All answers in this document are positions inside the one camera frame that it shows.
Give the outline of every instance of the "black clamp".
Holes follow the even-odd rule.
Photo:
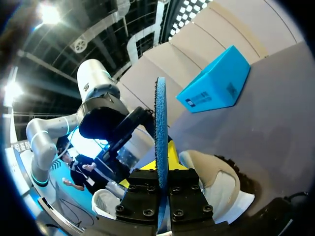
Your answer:
[[[118,220],[157,226],[160,188],[156,170],[134,169],[128,178],[129,188],[116,206]]]
[[[213,208],[199,187],[194,169],[168,172],[172,232],[189,232],[214,225]]]

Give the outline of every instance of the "person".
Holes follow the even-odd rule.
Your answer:
[[[84,155],[78,155],[77,157],[70,157],[68,152],[65,152],[60,159],[67,163],[70,168],[70,175],[73,183],[63,178],[63,183],[67,186],[72,186],[77,190],[87,190],[93,195],[97,190],[105,188],[108,180],[103,178],[96,169],[96,163],[92,158]]]

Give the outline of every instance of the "bolt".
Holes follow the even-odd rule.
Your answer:
[[[181,188],[180,188],[180,187],[177,187],[177,186],[175,186],[175,187],[172,188],[172,191],[173,191],[173,192],[179,192],[180,190],[181,190]]]
[[[184,212],[183,210],[178,209],[174,211],[173,216],[175,217],[175,219],[181,218],[184,216]]]
[[[129,185],[129,188],[128,188],[129,190],[135,190],[136,189],[136,186],[135,185]]]
[[[115,207],[115,209],[116,209],[116,212],[120,212],[120,213],[125,210],[125,208],[124,208],[123,205],[117,205],[117,206]]]
[[[213,207],[211,205],[206,205],[203,207],[203,212],[211,212],[213,211]]]
[[[194,184],[192,187],[191,187],[192,190],[198,190],[199,189],[199,186],[197,184]]]
[[[151,210],[151,209],[146,209],[146,210],[143,211],[143,215],[147,216],[147,217],[154,216],[154,211]]]
[[[154,192],[155,190],[156,190],[156,188],[154,186],[147,187],[147,191],[149,191],[149,192]]]

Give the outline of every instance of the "robotic arm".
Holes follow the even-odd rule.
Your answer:
[[[92,127],[95,127],[92,134],[101,130],[102,136],[108,135],[113,125],[116,127],[129,114],[119,100],[118,87],[98,60],[83,62],[77,80],[82,105],[76,114],[48,120],[35,118],[27,125],[26,134],[33,151],[31,175],[40,186],[48,184],[48,171],[57,154],[53,139],[69,134],[78,125],[81,135],[86,138]]]
[[[151,110],[137,107],[129,113],[120,100],[120,91],[104,66],[95,59],[83,62],[77,72],[82,105],[76,114],[55,119],[35,118],[26,128],[33,150],[31,176],[40,186],[48,184],[48,171],[57,154],[52,139],[69,134],[77,126],[81,136],[107,140],[110,148],[104,161],[116,160],[117,151],[131,138],[138,125],[143,125],[154,136],[154,119]]]

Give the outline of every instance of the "beige wall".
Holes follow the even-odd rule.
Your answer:
[[[129,90],[126,95],[122,91],[122,97],[127,103],[143,103],[154,109],[155,81],[159,76],[165,77],[168,125],[171,126],[185,110],[176,96],[231,45],[235,45],[249,63],[267,56],[247,25],[212,2],[169,42],[146,51],[122,76],[119,83]]]
[[[214,0],[246,24],[269,55],[304,41],[287,12],[276,0]]]

